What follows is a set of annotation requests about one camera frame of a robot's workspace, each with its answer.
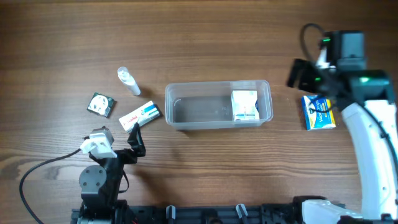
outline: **white bottle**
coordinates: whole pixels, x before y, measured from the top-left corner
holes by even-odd
[[[134,78],[130,75],[129,70],[126,67],[120,67],[118,69],[118,77],[120,81],[131,91],[131,93],[135,96],[141,94],[141,91],[134,80]]]

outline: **yellow and blue box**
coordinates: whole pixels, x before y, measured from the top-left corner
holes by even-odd
[[[313,95],[303,96],[301,102],[303,104],[307,130],[330,129],[336,127],[335,118],[333,117],[332,111],[325,113],[315,111],[326,111],[329,109],[331,106],[330,100],[326,98],[319,98],[317,95]]]

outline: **brown tabletop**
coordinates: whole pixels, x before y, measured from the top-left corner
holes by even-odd
[[[169,83],[267,80],[274,118],[258,128],[180,132],[159,118],[142,127],[147,155],[125,166],[130,205],[259,205],[323,195],[360,210],[361,184],[349,133],[306,131],[300,97],[287,88],[298,34],[308,22],[366,34],[369,68],[397,81],[397,1],[133,1],[0,5],[0,223],[33,223],[18,193],[32,166],[77,149],[152,100],[164,112]],[[308,44],[317,53],[317,32]],[[127,67],[143,90],[117,77]],[[94,92],[113,97],[109,119],[87,112]],[[69,223],[81,204],[87,155],[41,167],[24,186],[45,223]]]

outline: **green light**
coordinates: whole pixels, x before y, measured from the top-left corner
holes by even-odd
[[[359,78],[359,80],[361,81],[361,83],[366,83],[367,81],[370,80],[370,78],[369,77],[361,77],[361,78]]]

